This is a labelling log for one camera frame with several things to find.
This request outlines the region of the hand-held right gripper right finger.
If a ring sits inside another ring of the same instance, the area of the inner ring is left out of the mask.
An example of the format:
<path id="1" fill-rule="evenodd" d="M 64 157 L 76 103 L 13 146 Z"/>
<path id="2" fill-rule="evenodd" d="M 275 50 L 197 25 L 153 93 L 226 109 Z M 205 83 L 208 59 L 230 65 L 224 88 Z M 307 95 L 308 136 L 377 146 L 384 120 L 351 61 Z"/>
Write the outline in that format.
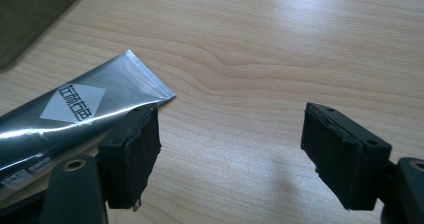
<path id="1" fill-rule="evenodd" d="M 371 210 L 376 175 L 388 164 L 392 146 L 339 111 L 306 105 L 301 149 L 321 180 L 349 210 Z"/>

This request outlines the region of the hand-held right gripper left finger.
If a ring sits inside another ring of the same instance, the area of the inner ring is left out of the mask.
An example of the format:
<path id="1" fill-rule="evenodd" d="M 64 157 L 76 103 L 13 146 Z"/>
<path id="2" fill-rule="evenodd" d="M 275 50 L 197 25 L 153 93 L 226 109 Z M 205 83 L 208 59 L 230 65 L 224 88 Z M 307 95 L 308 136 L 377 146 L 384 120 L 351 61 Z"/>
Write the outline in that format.
<path id="1" fill-rule="evenodd" d="M 111 209 L 141 206 L 161 147 L 156 104 L 131 110 L 100 142 L 96 160 Z"/>

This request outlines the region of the silver tube with white label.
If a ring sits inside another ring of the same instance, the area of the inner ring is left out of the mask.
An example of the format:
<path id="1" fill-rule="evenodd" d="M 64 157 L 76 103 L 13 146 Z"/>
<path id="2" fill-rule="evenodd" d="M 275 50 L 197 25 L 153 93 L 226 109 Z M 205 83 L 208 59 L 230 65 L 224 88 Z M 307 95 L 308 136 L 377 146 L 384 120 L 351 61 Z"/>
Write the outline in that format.
<path id="1" fill-rule="evenodd" d="M 0 201 L 132 109 L 175 93 L 130 50 L 0 117 Z"/>

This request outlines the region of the dark grey-green mat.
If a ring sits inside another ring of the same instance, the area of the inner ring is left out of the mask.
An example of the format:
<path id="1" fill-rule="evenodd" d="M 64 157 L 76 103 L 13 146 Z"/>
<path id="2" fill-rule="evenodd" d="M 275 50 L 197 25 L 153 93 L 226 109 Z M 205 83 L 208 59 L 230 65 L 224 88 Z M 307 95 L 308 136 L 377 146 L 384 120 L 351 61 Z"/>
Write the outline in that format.
<path id="1" fill-rule="evenodd" d="M 0 0 L 0 68 L 15 61 L 76 0 Z"/>

